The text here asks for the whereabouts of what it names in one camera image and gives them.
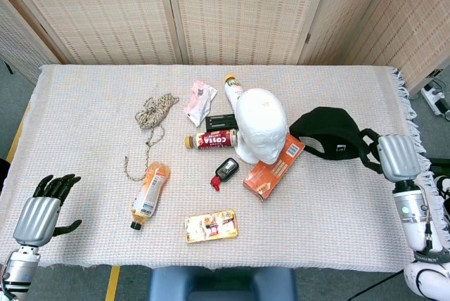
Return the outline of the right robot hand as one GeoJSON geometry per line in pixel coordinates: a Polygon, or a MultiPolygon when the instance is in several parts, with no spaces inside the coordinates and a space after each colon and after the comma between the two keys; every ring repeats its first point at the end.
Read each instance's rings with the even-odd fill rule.
{"type": "Polygon", "coordinates": [[[381,136],[372,129],[363,129],[359,136],[372,142],[359,151],[366,168],[382,174],[388,181],[413,181],[421,172],[414,144],[409,136],[389,134],[381,136]]]}

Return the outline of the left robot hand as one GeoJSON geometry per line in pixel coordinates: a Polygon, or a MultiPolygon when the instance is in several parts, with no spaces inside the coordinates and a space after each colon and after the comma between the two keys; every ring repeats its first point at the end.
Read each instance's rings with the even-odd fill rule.
{"type": "Polygon", "coordinates": [[[57,225],[66,198],[80,180],[75,174],[58,178],[50,174],[38,183],[32,197],[27,199],[13,232],[13,238],[19,245],[40,248],[53,237],[71,233],[82,224],[77,219],[67,226],[57,225]]]}

